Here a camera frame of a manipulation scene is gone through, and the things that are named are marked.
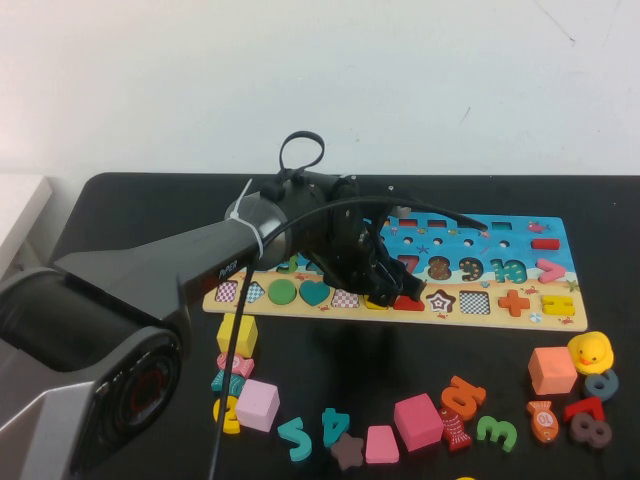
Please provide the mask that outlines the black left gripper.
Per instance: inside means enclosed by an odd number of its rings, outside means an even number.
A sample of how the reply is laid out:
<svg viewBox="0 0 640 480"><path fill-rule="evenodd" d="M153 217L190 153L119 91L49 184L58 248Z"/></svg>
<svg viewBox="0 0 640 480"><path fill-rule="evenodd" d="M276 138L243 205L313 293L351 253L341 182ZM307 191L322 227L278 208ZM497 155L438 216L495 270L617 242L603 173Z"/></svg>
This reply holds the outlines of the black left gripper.
<svg viewBox="0 0 640 480"><path fill-rule="evenodd" d="M385 203L353 202L329 210L326 242L312 249L312 260L324 280L336 289L383 300L386 307L397 297L418 300L425 284L407 271L405 263L392 258L381 229L394 207Z"/></svg>

